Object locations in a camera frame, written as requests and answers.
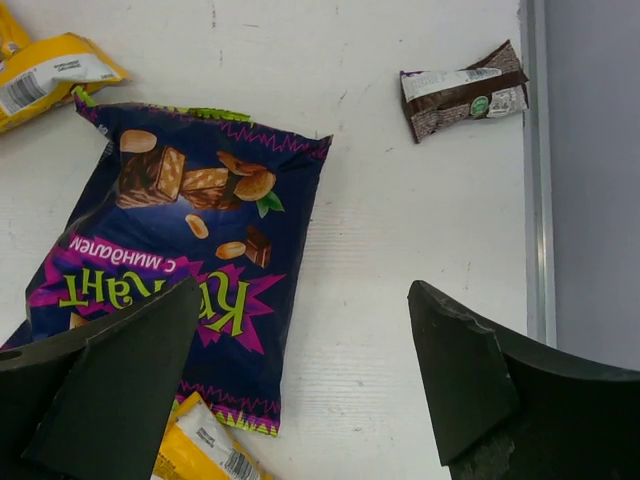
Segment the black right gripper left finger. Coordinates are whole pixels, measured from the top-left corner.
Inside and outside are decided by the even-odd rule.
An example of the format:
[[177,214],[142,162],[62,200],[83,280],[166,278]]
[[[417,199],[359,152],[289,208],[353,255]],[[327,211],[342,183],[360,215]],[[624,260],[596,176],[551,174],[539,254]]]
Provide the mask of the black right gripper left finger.
[[188,277],[1,354],[4,479],[148,479],[198,323]]

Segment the yellow snack packet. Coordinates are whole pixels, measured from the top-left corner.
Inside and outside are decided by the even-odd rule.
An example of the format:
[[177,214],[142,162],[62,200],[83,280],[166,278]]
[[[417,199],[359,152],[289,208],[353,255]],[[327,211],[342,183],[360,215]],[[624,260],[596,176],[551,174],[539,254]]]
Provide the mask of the yellow snack packet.
[[194,392],[172,410],[152,477],[165,480],[268,480],[273,475],[230,435],[201,395]]

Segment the purple candy snack bag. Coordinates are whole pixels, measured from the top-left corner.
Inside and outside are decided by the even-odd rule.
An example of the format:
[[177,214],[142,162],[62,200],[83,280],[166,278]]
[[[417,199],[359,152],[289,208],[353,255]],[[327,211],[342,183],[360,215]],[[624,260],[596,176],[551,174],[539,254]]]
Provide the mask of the purple candy snack bag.
[[194,278],[199,320],[176,393],[223,424],[276,436],[296,285],[330,137],[245,114],[101,104],[73,91],[107,145],[26,289],[15,348]]

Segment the brown chocolate bar wrapper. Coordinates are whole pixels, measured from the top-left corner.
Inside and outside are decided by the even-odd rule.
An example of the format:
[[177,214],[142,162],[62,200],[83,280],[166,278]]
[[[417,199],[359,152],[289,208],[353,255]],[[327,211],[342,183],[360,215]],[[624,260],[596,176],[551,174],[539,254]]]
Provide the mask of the brown chocolate bar wrapper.
[[498,119],[528,109],[528,77],[507,40],[461,70],[401,71],[401,106],[413,140],[465,120]]

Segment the yellow M&M's candy packet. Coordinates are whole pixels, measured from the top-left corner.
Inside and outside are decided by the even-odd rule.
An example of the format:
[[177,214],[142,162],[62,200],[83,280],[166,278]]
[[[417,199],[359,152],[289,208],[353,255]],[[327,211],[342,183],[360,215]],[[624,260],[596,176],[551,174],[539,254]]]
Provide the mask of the yellow M&M's candy packet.
[[81,86],[94,93],[129,73],[97,44],[71,32],[32,41],[1,6],[1,130],[9,131],[73,100]]

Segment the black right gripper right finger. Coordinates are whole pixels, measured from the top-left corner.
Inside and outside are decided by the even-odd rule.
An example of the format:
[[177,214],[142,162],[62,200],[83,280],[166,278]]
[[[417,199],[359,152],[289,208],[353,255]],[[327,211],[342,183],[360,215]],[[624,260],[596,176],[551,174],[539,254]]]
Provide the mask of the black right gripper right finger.
[[429,283],[408,293],[438,456],[455,479],[635,479],[639,374],[539,343]]

